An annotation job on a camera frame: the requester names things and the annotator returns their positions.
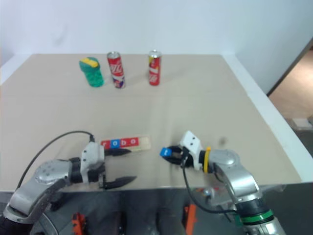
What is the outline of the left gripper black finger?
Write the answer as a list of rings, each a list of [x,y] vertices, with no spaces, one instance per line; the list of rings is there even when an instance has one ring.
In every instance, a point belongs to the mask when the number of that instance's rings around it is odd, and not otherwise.
[[[125,148],[113,148],[104,150],[105,156],[122,156],[131,152],[131,150]]]
[[[114,181],[107,181],[107,178],[103,176],[102,181],[99,183],[100,189],[115,189],[123,187],[132,181],[134,181],[137,177],[136,176],[125,176],[116,178]]]

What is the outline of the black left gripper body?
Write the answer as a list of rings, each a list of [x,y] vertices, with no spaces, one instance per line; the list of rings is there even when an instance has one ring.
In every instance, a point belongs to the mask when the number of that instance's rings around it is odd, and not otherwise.
[[[104,188],[106,179],[106,167],[105,164],[101,164],[95,169],[88,170],[88,182],[98,183],[99,188]]]

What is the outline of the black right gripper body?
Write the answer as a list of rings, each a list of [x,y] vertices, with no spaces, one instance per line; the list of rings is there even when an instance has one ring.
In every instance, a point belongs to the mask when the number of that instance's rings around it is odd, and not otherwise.
[[[180,167],[185,168],[189,164],[189,150],[186,147],[182,148]]]

